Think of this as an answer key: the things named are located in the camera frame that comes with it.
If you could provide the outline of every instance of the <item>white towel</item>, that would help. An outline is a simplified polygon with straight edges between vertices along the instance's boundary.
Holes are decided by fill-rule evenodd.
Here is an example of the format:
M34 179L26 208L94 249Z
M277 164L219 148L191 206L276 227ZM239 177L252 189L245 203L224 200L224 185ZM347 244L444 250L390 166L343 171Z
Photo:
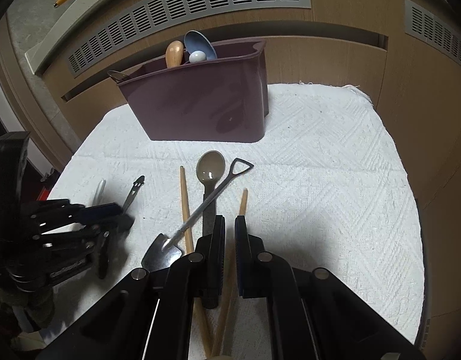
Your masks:
M269 85L270 114L257 143L151 141L128 105L110 111L82 144L50 199L88 204L107 180L103 203L122 204L145 175L129 214L135 224L113 254L109 277L91 270L56 288L49 342L135 267L155 236L181 224L179 166L192 212L202 201L200 156L219 150L226 171L235 157L255 164L217 200L233 233L242 190L249 189L249 232L297 268L332 271L411 342L423 302L424 267L416 204L394 142L369 98L354 87ZM194 241L202 234L193 228ZM224 341L234 359L271 358L263 299L239 299ZM218 309L210 312L215 326ZM196 323L190 359L203 359Z

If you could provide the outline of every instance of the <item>wooden chopstick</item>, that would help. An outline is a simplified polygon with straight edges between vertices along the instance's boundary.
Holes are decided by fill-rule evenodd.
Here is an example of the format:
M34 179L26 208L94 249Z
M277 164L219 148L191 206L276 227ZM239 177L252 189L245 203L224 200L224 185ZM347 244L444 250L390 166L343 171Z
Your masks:
M238 210L239 215L245 215L247 211L247 197L249 191L244 189L242 193L241 206ZM220 354L220 347L224 339L224 333L227 324L227 316L229 315L230 299L232 292L236 286L236 267L235 267L235 247L229 248L229 259L224 269L224 288L222 289L222 297L220 301L220 314L217 321L217 329L215 331L214 345L212 346L212 357Z
M182 220L185 222L190 216L189 210L189 195L187 193L187 181L185 178L185 169L181 167L181 202L182 202ZM194 252L194 241L192 238L192 228L189 227L185 233L185 250L186 254ZM197 323L202 337L203 349L207 358L211 357L212 353L212 337L210 336L209 324L207 316L202 306L200 298L194 299L194 316L197 318Z

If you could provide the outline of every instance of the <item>mini shovel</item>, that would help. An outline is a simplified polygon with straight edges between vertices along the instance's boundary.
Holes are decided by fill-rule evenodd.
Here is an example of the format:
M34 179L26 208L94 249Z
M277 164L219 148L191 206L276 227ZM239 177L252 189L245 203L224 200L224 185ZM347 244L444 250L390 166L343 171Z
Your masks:
M234 173L234 167L237 162L243 163L248 166L241 172ZM202 214L203 210L213 202L217 197L224 191L224 189L229 185L229 183L238 176L241 176L250 169L254 167L253 164L242 160L240 158L235 158L230 164L229 174L222 183L203 201L203 203L193 212L193 214L188 218L188 220L182 225L182 227L177 230L177 232L171 237L168 238L164 234L160 233L157 238L152 242L149 249L145 253L142 259L143 268L147 269L149 272L158 271L160 269L169 268L174 261L179 259L182 256L182 251L175 246L175 243L179 240L180 237L184 234L185 230L189 227L195 225L198 218Z

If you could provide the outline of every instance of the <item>shovel blade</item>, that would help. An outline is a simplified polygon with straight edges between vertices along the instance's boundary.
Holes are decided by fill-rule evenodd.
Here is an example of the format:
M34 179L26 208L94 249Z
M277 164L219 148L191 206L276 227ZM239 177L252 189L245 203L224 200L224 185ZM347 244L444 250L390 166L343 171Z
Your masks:
M175 245L164 245L169 241L169 238L160 233L157 238L152 242L145 252L142 259L142 267L149 272L159 271L161 269L169 268L174 261L182 257L182 251Z

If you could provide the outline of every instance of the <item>screw head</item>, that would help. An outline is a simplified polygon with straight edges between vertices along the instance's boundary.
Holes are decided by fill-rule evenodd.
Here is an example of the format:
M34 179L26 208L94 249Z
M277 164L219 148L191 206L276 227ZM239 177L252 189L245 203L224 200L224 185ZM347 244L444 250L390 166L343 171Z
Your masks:
M195 262L195 263L200 263L203 260L203 256L200 253L191 253L189 254L189 261L190 262Z
M325 268L317 268L314 271L314 275L320 280L325 280L329 278L329 271L327 271Z
M268 251L263 251L257 255L257 259L260 262L268 263L269 261L272 261L272 254L270 254Z
M143 268L135 268L131 273L130 276L134 280L140 280L143 279L147 275L147 272Z

